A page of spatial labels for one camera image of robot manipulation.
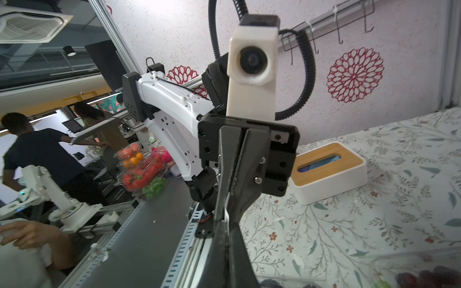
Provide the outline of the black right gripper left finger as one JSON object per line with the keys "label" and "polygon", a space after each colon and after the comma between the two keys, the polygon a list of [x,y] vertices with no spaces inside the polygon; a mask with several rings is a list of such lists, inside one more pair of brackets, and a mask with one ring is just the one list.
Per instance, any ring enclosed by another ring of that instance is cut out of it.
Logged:
{"label": "black right gripper left finger", "polygon": [[228,224],[218,222],[214,232],[199,288],[229,287]]}

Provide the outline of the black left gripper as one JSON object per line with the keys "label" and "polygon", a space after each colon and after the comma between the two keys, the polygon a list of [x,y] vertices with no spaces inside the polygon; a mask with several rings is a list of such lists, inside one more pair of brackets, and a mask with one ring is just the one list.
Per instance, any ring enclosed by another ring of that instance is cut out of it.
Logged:
{"label": "black left gripper", "polygon": [[203,167],[219,163],[215,220],[237,227],[262,192],[284,196],[299,139],[295,126],[205,115],[198,122],[199,158]]}

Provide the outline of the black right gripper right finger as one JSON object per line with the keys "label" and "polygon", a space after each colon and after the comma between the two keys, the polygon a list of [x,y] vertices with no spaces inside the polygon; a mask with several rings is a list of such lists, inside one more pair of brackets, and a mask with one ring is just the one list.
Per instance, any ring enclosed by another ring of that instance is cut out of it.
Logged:
{"label": "black right gripper right finger", "polygon": [[240,227],[237,223],[229,225],[229,284],[231,288],[259,288],[247,253]]}

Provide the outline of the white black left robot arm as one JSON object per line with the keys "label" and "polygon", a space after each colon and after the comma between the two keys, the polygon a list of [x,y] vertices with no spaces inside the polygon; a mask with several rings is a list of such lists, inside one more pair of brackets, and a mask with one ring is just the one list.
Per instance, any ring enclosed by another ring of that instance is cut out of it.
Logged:
{"label": "white black left robot arm", "polygon": [[122,77],[127,110],[166,147],[193,200],[232,223],[261,194],[282,197],[300,138],[278,124],[271,88],[231,78],[226,103],[214,104],[168,81],[161,71]]}

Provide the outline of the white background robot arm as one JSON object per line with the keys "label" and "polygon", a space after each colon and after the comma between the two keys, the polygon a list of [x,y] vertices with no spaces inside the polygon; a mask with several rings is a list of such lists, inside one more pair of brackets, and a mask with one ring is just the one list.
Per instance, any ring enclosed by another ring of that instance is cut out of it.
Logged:
{"label": "white background robot arm", "polygon": [[26,188],[19,192],[18,198],[1,208],[1,220],[6,220],[30,206],[52,202],[56,210],[49,215],[50,222],[60,221],[61,230],[68,234],[83,232],[92,218],[102,216],[90,226],[90,237],[96,234],[97,225],[116,222],[119,218],[115,211],[106,212],[102,204],[89,205],[71,198],[52,179],[49,171],[42,166],[29,165],[22,169],[22,179]]}

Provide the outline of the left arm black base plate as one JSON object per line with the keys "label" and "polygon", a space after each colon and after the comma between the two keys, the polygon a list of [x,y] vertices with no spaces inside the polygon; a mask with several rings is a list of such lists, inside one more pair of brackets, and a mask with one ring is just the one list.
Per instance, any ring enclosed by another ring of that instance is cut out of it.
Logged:
{"label": "left arm black base plate", "polygon": [[214,214],[203,213],[202,217],[196,222],[198,224],[195,237],[200,239],[212,238],[214,236]]}

